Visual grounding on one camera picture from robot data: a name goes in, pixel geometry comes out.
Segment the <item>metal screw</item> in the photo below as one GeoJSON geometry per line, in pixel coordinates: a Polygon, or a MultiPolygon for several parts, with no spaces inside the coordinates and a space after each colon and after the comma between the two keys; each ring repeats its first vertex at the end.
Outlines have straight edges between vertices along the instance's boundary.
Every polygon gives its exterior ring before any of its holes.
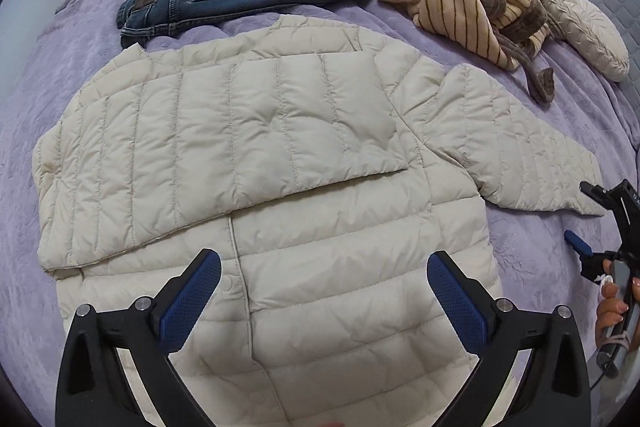
{"type": "Polygon", "coordinates": [[[148,297],[141,297],[140,299],[136,300],[136,310],[143,312],[148,309],[149,306],[151,306],[151,299],[149,299],[148,297]]]}
{"type": "Polygon", "coordinates": [[[88,315],[90,311],[91,311],[91,306],[89,306],[88,304],[81,304],[76,310],[76,315],[78,317],[84,317],[85,315],[88,315]]]}
{"type": "Polygon", "coordinates": [[[558,315],[560,315],[563,319],[568,319],[571,317],[571,308],[569,306],[559,306],[558,307],[558,315]]]}
{"type": "Polygon", "coordinates": [[[498,299],[495,302],[495,305],[501,312],[510,312],[511,310],[513,310],[513,303],[509,299],[498,299]]]}

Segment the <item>beige puffer jacket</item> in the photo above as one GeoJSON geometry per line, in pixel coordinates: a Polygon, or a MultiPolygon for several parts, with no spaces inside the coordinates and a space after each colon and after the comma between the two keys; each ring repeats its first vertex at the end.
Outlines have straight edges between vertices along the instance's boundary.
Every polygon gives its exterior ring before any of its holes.
{"type": "Polygon", "coordinates": [[[128,307],[201,248],[220,253],[220,286],[172,355],[219,426],[429,426],[475,362],[429,255],[499,296],[482,197],[603,213],[578,191],[600,183],[593,155],[484,71],[298,16],[125,50],[40,139],[33,175],[67,327],[81,303],[128,307]]]}

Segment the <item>quilted bedspread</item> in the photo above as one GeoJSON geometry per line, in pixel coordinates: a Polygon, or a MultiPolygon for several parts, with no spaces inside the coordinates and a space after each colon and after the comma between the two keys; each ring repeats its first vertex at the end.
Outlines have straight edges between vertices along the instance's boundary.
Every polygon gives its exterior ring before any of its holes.
{"type": "MultiPolygon", "coordinates": [[[[44,427],[53,425],[54,394],[64,342],[53,280],[38,264],[38,199],[31,152],[53,127],[73,94],[120,51],[115,14],[124,0],[65,0],[40,37],[28,67],[0,114],[0,362],[44,427]]],[[[529,99],[521,69],[504,72],[446,38],[418,30],[402,13],[377,0],[349,0],[289,13],[350,22],[398,38],[448,67],[469,62],[487,70],[541,119],[596,156],[605,186],[622,178],[638,184],[640,125],[620,88],[604,80],[568,44],[545,43],[535,65],[551,66],[556,98],[542,110],[529,99]]],[[[237,35],[273,24],[266,13],[202,26],[178,39],[151,41],[148,51],[237,35]]],[[[573,229],[594,249],[616,248],[613,217],[568,211],[523,213],[489,206],[491,242],[505,294],[524,309],[574,309],[585,351],[593,351],[597,288],[579,276],[577,256],[564,244],[573,229]]]]}

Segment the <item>human hand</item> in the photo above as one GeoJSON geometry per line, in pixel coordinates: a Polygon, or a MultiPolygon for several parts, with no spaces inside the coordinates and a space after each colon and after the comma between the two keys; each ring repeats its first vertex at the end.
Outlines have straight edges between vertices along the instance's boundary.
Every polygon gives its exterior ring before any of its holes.
{"type": "MultiPolygon", "coordinates": [[[[606,259],[603,263],[604,271],[610,272],[611,261],[606,259]]],[[[640,279],[634,277],[633,280],[633,292],[637,301],[640,301],[640,279]]],[[[612,282],[607,283],[602,287],[602,296],[604,300],[598,304],[596,309],[596,346],[598,348],[602,346],[604,342],[604,331],[612,326],[615,326],[622,320],[622,314],[628,310],[628,306],[621,300],[616,298],[618,293],[617,285],[612,282]]],[[[629,351],[634,351],[640,346],[640,322],[634,332],[633,340],[631,341],[631,347],[629,351]]]]}

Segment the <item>pillow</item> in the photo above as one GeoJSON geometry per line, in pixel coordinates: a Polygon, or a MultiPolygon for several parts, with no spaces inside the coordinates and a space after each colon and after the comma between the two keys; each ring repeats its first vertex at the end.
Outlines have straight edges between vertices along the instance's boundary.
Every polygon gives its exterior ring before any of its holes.
{"type": "Polygon", "coordinates": [[[591,1],[542,0],[567,41],[610,81],[621,81],[629,71],[629,52],[609,17],[591,1]]]}

